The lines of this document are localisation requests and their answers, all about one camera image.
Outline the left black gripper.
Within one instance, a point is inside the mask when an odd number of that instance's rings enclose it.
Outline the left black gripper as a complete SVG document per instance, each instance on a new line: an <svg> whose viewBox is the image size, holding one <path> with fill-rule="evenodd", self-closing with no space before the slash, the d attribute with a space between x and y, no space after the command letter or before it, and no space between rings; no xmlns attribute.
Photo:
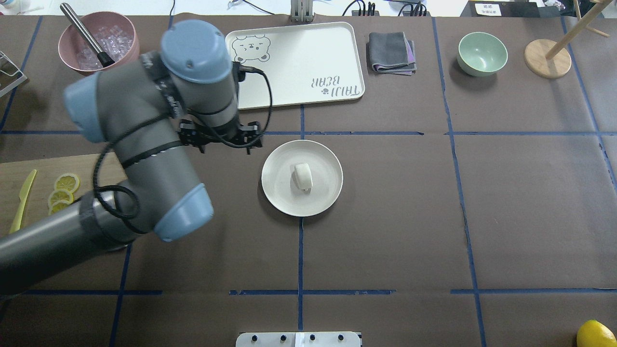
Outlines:
<svg viewBox="0 0 617 347"><path fill-rule="evenodd" d="M245 149L247 154L251 153L251 149L263 146L264 130L260 128L258 121L246 126L240 123L234 124L227 129L229 133L224 132L225 127L214 129L191 120L183 120L179 123L178 136L182 145L196 147L202 153L205 153L205 145L210 143L222 143L227 147Z"/></svg>

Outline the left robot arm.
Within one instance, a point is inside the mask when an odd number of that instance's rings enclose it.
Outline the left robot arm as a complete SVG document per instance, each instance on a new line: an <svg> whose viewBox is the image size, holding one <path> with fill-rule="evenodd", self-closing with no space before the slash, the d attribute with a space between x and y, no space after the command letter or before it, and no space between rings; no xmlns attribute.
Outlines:
<svg viewBox="0 0 617 347"><path fill-rule="evenodd" d="M248 72L261 70L233 62L218 28L185 20L165 31L160 51L67 87L71 120L106 147L92 191L1 239L2 300L141 235L169 242L209 222L212 203L184 147L262 145L260 124L239 119Z"/></svg>

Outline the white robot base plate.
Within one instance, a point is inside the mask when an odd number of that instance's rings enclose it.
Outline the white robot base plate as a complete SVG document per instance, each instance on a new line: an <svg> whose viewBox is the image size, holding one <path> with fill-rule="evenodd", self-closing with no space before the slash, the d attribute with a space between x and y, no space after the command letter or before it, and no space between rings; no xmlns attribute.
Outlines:
<svg viewBox="0 0 617 347"><path fill-rule="evenodd" d="M361 333L331 332L247 332L241 333L236 347L362 347Z"/></svg>

